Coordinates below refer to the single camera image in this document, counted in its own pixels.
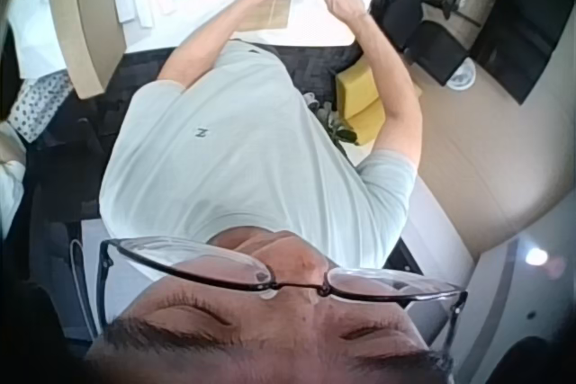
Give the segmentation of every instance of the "black chair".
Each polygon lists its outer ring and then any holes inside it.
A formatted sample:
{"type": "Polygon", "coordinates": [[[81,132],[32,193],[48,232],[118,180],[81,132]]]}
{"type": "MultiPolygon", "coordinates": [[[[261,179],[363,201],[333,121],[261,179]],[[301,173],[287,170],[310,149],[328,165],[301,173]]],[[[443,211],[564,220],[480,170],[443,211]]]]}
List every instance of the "black chair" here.
{"type": "Polygon", "coordinates": [[[441,24],[422,21],[420,0],[391,0],[381,27],[392,45],[409,62],[420,65],[441,85],[446,85],[468,57],[468,51],[441,24]]]}

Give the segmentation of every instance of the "eyeglass frame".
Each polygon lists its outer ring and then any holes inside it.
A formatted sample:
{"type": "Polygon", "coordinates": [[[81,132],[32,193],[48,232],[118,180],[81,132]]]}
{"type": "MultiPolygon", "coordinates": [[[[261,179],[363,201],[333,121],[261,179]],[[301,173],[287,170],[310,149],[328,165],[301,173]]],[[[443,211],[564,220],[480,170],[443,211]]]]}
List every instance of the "eyeglass frame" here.
{"type": "Polygon", "coordinates": [[[203,285],[209,285],[212,287],[224,288],[227,290],[245,291],[245,292],[263,292],[267,290],[278,291],[283,287],[298,287],[298,288],[309,288],[316,290],[320,297],[326,298],[328,296],[336,296],[341,299],[363,301],[366,303],[396,303],[402,305],[405,303],[410,303],[412,301],[429,301],[436,299],[448,299],[452,297],[458,297],[455,304],[450,308],[450,318],[448,318],[448,331],[444,344],[442,346],[442,353],[448,354],[450,352],[450,347],[455,338],[456,324],[458,318],[464,309],[466,300],[468,299],[468,292],[461,289],[451,283],[444,282],[447,285],[454,287],[450,291],[439,291],[427,294],[401,294],[397,296],[374,296],[368,294],[353,294],[350,292],[339,290],[334,288],[328,280],[329,270],[324,273],[324,283],[322,285],[318,284],[307,284],[307,283],[292,283],[292,282],[277,282],[275,280],[275,273],[268,265],[265,265],[267,270],[270,272],[271,280],[258,284],[249,284],[241,282],[229,282],[229,281],[219,281],[213,278],[207,278],[200,275],[191,274],[186,271],[178,270],[175,267],[170,267],[157,263],[149,258],[138,255],[124,247],[122,247],[123,239],[108,239],[104,240],[100,244],[100,255],[98,260],[98,274],[96,277],[96,312],[98,316],[98,322],[100,328],[103,331],[106,326],[108,326],[106,320],[106,309],[105,309],[105,288],[106,280],[108,279],[108,272],[110,268],[114,265],[113,259],[108,254],[108,247],[114,246],[120,255],[125,256],[129,260],[135,263],[145,265],[151,269],[158,272],[174,276],[176,278],[183,279],[185,281],[197,282],[203,285]]]}

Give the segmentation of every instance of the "t-shirt logo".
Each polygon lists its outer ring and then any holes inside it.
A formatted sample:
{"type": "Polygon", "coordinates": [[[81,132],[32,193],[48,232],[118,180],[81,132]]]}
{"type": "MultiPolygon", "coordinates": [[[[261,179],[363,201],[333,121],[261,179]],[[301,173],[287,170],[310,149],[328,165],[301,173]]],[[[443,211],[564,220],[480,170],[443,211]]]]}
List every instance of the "t-shirt logo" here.
{"type": "Polygon", "coordinates": [[[206,137],[206,132],[208,132],[207,129],[198,128],[198,129],[196,130],[196,137],[204,138],[204,137],[206,137]]]}

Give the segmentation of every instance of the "eyeglasses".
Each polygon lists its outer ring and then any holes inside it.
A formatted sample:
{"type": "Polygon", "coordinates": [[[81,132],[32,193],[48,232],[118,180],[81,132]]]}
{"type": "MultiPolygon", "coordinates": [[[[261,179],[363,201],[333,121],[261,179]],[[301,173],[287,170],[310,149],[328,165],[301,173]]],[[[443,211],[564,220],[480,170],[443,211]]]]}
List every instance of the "eyeglasses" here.
{"type": "Polygon", "coordinates": [[[143,237],[105,240],[100,245],[100,260],[96,283],[96,310],[100,327],[107,325],[105,315],[105,284],[114,262],[109,246],[135,263],[150,276],[174,276],[227,290],[262,292],[278,291],[283,287],[314,289],[321,297],[368,303],[397,303],[406,307],[412,301],[455,299],[450,308],[448,331],[443,352],[448,353],[454,341],[456,322],[468,293],[450,283],[424,276],[384,269],[328,270],[321,285],[278,282],[273,269],[250,255],[216,246],[195,243],[174,237],[143,237]]]}

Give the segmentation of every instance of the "white cable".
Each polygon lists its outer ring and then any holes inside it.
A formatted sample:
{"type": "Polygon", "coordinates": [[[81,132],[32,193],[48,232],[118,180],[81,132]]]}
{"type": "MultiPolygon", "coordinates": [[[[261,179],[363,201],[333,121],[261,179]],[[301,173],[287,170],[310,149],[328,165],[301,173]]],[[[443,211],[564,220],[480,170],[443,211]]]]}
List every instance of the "white cable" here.
{"type": "Polygon", "coordinates": [[[76,295],[78,296],[78,301],[80,302],[80,308],[82,309],[82,316],[84,317],[84,322],[86,327],[88,328],[88,333],[90,334],[90,338],[94,341],[96,335],[92,331],[92,327],[90,327],[90,322],[88,320],[88,314],[86,312],[86,306],[84,301],[82,300],[82,296],[80,295],[80,286],[78,285],[78,277],[76,275],[76,264],[74,261],[74,245],[78,245],[80,251],[82,252],[82,256],[84,256],[84,248],[82,244],[78,242],[77,239],[73,239],[70,242],[70,246],[68,247],[68,253],[70,255],[70,266],[72,267],[72,277],[74,278],[74,286],[76,288],[76,295]]]}

